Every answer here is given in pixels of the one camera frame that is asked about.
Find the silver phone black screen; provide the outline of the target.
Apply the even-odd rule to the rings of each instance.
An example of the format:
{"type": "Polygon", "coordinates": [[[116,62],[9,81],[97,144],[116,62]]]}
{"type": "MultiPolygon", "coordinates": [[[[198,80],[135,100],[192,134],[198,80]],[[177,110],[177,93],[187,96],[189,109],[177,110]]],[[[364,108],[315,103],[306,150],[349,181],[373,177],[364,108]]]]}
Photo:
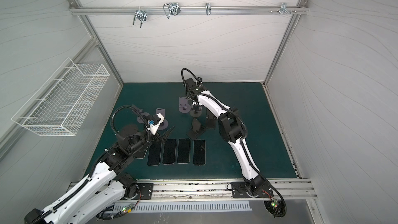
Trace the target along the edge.
{"type": "Polygon", "coordinates": [[[148,152],[147,166],[158,166],[161,160],[162,144],[154,143],[150,146],[148,152]]]}

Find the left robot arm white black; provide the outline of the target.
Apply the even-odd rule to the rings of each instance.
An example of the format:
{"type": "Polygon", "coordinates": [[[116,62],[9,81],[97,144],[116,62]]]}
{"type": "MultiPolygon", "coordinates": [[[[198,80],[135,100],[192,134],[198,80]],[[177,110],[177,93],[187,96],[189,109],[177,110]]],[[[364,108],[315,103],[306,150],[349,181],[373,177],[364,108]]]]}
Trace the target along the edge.
{"type": "Polygon", "coordinates": [[[152,121],[144,124],[143,131],[136,125],[130,134],[111,128],[117,137],[110,149],[100,155],[89,173],[71,190],[44,209],[33,209],[24,218],[26,224],[85,224],[122,198],[134,198],[140,192],[137,181],[124,170],[134,156],[152,144],[165,142],[173,129],[163,134],[161,125],[152,121]]]}

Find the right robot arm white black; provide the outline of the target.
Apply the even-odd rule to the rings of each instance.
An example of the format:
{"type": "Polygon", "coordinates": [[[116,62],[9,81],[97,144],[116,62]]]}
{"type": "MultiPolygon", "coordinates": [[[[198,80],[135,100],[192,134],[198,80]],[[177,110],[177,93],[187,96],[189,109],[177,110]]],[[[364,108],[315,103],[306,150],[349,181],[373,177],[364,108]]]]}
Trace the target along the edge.
{"type": "Polygon", "coordinates": [[[221,103],[200,82],[192,78],[184,79],[183,84],[193,107],[204,106],[217,117],[220,136],[232,147],[240,165],[247,195],[255,198],[264,193],[267,197],[273,198],[271,184],[261,175],[248,150],[246,144],[248,131],[237,110],[221,103]]]}

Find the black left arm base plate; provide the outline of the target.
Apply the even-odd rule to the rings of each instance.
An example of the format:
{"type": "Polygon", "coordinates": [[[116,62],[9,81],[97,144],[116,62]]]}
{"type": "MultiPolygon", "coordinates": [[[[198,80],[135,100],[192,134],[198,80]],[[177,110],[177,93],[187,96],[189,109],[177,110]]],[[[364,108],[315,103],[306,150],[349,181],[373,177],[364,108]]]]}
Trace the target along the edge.
{"type": "Polygon", "coordinates": [[[153,187],[153,183],[138,183],[137,188],[140,190],[140,199],[151,200],[153,187]]]}

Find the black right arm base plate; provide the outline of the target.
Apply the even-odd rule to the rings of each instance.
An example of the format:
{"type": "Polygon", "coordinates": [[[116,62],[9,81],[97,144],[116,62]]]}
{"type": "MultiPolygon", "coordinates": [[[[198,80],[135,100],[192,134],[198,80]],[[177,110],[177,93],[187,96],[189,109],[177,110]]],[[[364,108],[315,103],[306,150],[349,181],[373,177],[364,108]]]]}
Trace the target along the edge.
{"type": "Polygon", "coordinates": [[[261,189],[254,194],[250,194],[246,187],[244,181],[233,181],[227,184],[227,190],[232,192],[232,197],[234,199],[242,199],[242,198],[268,198],[273,199],[274,192],[269,184],[265,184],[261,187],[261,189]]]}

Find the purple phone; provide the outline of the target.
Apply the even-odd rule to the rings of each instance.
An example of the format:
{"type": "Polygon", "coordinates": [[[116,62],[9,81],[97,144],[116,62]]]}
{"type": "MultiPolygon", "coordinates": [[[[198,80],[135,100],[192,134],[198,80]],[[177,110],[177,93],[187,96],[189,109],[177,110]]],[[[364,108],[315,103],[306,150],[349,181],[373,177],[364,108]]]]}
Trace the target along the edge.
{"type": "Polygon", "coordinates": [[[168,139],[164,143],[163,159],[164,165],[174,164],[176,159],[176,139],[168,139]]]}

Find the teal phone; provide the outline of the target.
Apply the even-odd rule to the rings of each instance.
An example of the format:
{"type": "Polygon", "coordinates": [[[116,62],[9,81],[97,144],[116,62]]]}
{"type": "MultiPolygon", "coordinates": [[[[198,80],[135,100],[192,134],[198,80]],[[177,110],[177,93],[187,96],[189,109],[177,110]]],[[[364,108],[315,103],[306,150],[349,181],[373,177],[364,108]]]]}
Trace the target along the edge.
{"type": "Polygon", "coordinates": [[[206,163],[206,141],[195,140],[193,145],[193,164],[203,166],[206,163]]]}

